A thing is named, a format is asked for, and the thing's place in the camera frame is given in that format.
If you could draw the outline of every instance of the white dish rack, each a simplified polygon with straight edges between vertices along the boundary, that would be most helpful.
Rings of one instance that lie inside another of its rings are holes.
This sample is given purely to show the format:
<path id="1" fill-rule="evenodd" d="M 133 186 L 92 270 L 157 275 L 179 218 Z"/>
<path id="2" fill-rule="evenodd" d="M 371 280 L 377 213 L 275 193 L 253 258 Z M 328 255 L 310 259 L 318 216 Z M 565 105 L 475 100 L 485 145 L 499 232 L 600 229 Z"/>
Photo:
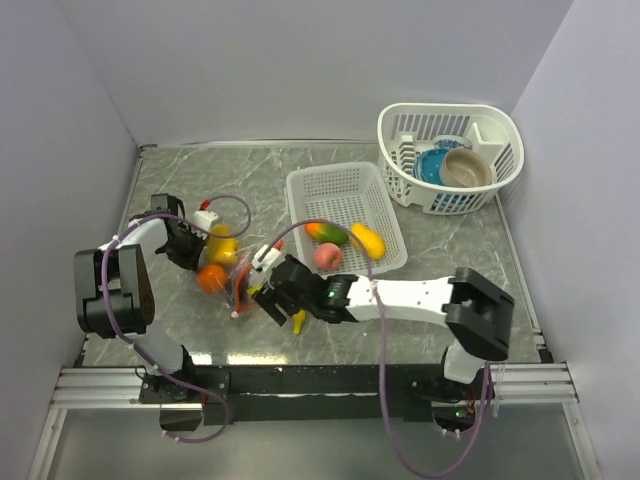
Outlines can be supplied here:
<path id="1" fill-rule="evenodd" d="M 453 188 L 426 183 L 412 175 L 420 155 L 434 148 L 438 135 L 461 135 L 484 158 L 494 176 L 491 185 Z M 400 205 L 422 206 L 433 215 L 478 210 L 522 170 L 524 148 L 509 116 L 488 105 L 397 103 L 378 117 L 378 165 L 389 195 Z"/>

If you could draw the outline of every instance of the bowl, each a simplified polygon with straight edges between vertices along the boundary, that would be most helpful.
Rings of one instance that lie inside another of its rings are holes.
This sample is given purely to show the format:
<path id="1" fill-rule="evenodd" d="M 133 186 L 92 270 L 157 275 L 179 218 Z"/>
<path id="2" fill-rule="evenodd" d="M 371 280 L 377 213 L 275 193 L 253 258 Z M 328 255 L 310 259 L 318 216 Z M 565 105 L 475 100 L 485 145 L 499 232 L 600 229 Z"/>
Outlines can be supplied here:
<path id="1" fill-rule="evenodd" d="M 440 180 L 447 187 L 475 188 L 491 185 L 491 167 L 476 152 L 449 150 L 440 164 Z"/>

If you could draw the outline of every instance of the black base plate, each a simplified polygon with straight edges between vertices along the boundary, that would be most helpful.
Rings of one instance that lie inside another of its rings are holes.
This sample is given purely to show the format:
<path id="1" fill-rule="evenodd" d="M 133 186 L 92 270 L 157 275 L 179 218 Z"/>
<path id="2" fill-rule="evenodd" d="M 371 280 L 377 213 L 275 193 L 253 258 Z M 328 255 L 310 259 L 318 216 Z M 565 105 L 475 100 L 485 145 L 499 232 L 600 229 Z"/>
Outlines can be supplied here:
<path id="1" fill-rule="evenodd" d="M 196 383 L 222 395 L 232 422 L 378 418 L 377 365 L 196 366 Z M 431 402 L 456 403 L 482 389 L 482 370 L 470 385 L 446 380 L 440 364 L 387 365 L 389 413 L 407 421 L 431 421 Z M 200 394 L 188 402 L 202 401 Z M 162 388 L 140 392 L 145 404 L 172 404 Z M 224 408 L 204 404 L 204 424 L 219 425 Z"/>

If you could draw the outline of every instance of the white plastic basket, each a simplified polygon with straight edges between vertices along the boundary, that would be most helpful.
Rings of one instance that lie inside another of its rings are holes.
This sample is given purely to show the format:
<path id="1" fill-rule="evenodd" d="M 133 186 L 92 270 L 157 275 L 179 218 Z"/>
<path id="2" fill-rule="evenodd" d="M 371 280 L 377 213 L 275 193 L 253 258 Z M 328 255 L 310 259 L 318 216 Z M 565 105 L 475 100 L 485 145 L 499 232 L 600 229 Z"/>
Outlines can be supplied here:
<path id="1" fill-rule="evenodd" d="M 286 184 L 293 223 L 309 218 L 325 218 L 347 228 L 362 223 L 382 237 L 387 249 L 384 257 L 373 261 L 374 274 L 400 268 L 407 262 L 398 219 L 374 164 L 350 162 L 296 170 L 287 175 Z M 293 234 L 299 260 L 318 271 L 313 252 L 320 244 L 304 229 L 298 228 Z M 341 248 L 342 265 L 331 273 L 366 273 L 364 255 L 351 242 Z"/>
<path id="2" fill-rule="evenodd" d="M 472 150 L 492 168 L 494 183 L 486 187 L 452 188 L 412 176 L 420 154 L 433 148 L 438 135 L 462 135 Z M 397 103 L 378 117 L 378 164 L 387 191 L 400 205 L 422 205 L 433 215 L 456 215 L 478 210 L 522 170 L 524 149 L 509 116 L 488 105 Z"/>

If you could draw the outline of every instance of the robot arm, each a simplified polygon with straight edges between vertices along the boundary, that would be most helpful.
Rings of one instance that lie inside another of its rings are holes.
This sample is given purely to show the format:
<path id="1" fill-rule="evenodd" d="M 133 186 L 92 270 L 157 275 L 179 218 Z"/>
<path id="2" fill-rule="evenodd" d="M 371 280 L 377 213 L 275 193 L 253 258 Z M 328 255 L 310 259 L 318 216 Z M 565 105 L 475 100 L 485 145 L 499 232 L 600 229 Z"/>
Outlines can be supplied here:
<path id="1" fill-rule="evenodd" d="M 130 224 L 157 213 L 182 213 L 184 216 L 184 206 L 182 201 L 171 195 L 153 195 L 150 210 L 133 217 Z M 208 231 L 217 222 L 218 216 L 200 210 L 194 214 L 193 220 Z M 105 339 L 115 337 L 102 293 L 108 288 L 118 326 L 124 335 L 135 340 L 167 372 L 182 370 L 185 351 L 169 338 L 160 325 L 152 324 L 155 303 L 145 260 L 155 254 L 166 253 L 181 268 L 197 270 L 205 244 L 206 239 L 202 234 L 178 220 L 150 220 L 125 237 L 112 252 L 108 263 L 108 285 L 102 285 L 100 280 L 100 265 L 108 244 L 78 252 L 74 257 L 74 278 L 76 314 L 82 330 L 97 333 Z M 143 363 L 147 372 L 158 374 L 146 362 Z"/>
<path id="2" fill-rule="evenodd" d="M 374 285 L 364 276 L 312 273 L 291 255 L 266 247 L 252 264 L 260 273 L 256 302 L 280 325 L 301 308 L 329 323 L 379 318 Z M 469 384 L 486 361 L 508 357 L 513 298 L 476 271 L 429 281 L 374 280 L 386 316 L 447 327 L 456 337 L 444 376 Z"/>

